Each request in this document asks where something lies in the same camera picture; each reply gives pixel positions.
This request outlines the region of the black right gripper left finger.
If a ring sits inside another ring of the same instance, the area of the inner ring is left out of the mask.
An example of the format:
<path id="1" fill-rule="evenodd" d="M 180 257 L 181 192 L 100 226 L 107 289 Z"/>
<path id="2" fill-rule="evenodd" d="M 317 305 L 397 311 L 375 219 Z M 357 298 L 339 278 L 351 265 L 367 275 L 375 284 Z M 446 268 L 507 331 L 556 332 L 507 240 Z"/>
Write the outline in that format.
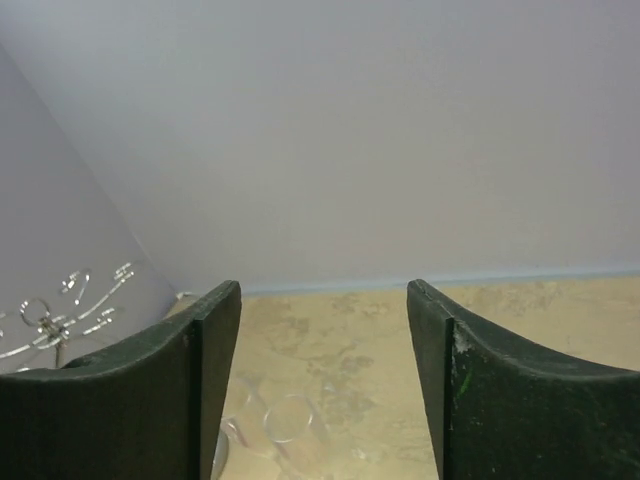
<path id="1" fill-rule="evenodd" d="M 5 479 L 207 479 L 238 337 L 241 287 L 59 369 L 1 378 Z"/>

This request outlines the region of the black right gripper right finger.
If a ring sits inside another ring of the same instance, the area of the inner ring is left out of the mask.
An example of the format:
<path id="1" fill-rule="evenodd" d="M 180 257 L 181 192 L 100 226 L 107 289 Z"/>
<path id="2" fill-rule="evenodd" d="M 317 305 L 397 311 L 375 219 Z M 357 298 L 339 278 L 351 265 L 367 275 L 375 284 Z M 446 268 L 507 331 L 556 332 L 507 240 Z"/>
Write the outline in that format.
<path id="1" fill-rule="evenodd" d="M 635 479 L 639 375 L 547 348 L 427 282 L 407 313 L 442 479 Z"/>

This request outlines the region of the clear champagne flute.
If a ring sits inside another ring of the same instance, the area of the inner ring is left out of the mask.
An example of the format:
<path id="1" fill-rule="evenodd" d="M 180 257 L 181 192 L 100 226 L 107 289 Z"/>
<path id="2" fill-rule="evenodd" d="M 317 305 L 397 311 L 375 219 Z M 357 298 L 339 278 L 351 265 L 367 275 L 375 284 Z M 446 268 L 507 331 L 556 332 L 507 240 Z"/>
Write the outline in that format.
<path id="1" fill-rule="evenodd" d="M 238 445 L 274 461 L 281 479 L 334 477 L 328 430 L 304 394 L 287 394 L 268 404 L 248 380 L 233 378 L 221 427 Z"/>

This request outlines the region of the chrome wine glass rack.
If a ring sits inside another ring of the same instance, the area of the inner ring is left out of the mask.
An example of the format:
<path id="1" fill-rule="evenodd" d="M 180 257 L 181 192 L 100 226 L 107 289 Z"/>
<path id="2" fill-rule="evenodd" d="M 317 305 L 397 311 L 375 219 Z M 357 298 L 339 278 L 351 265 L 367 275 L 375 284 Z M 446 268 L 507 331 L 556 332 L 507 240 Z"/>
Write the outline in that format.
<path id="1" fill-rule="evenodd" d="M 142 260 L 126 262 L 111 275 L 104 293 L 89 294 L 94 274 L 83 267 L 63 278 L 53 300 L 33 296 L 1 311 L 1 372 L 60 368 L 78 346 L 97 349 L 118 341 L 111 327 L 124 318 L 114 301 L 144 268 Z"/>

